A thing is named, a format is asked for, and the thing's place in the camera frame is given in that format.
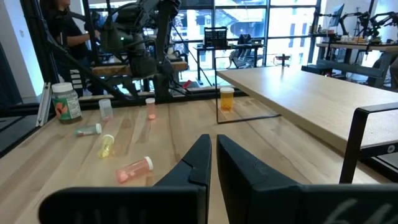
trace glass wall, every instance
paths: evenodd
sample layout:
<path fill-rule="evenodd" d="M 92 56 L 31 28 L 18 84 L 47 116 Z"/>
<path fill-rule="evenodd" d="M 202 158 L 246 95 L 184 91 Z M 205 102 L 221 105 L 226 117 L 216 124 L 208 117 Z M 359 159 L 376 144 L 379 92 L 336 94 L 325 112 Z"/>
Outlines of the glass wall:
<path fill-rule="evenodd" d="M 182 0 L 182 5 L 173 24 L 171 39 L 174 49 L 188 54 L 190 70 L 212 69 L 213 57 L 217 68 L 228 68 L 231 50 L 202 52 L 197 58 L 195 48 L 203 42 L 205 27 L 228 28 L 229 43 L 238 43 L 241 34 L 262 39 L 266 49 L 259 49 L 258 65 L 274 66 L 279 62 L 275 56 L 286 54 L 291 65 L 308 62 L 310 47 L 315 44 L 308 36 L 317 3 L 321 0 Z M 113 2 L 119 7 L 127 2 Z M 106 7 L 104 4 L 90 5 Z"/>

